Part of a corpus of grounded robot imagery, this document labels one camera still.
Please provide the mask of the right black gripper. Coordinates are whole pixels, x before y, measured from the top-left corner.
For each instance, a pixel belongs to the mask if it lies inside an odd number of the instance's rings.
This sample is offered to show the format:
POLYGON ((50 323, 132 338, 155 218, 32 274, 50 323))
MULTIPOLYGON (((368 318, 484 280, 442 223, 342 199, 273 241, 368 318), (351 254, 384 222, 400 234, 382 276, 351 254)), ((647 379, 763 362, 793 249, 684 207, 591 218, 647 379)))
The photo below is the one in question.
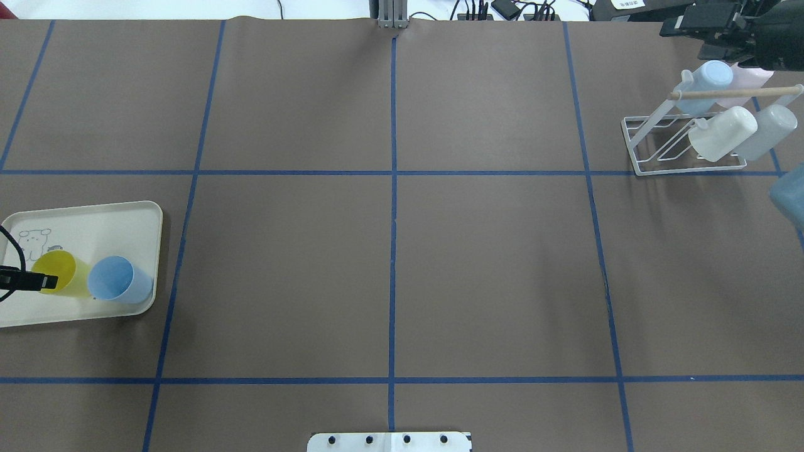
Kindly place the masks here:
POLYGON ((741 68, 800 72, 803 66, 801 1, 695 3, 667 18, 661 37, 701 37, 697 58, 741 68))

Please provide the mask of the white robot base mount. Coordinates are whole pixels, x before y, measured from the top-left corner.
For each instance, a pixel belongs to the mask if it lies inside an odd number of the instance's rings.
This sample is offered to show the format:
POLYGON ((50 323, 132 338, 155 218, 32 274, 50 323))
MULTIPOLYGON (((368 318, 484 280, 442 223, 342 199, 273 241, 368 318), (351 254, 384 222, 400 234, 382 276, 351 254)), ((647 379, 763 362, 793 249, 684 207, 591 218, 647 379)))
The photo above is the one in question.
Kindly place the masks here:
POLYGON ((471 434, 460 431, 321 433, 307 443, 307 451, 472 450, 471 434))

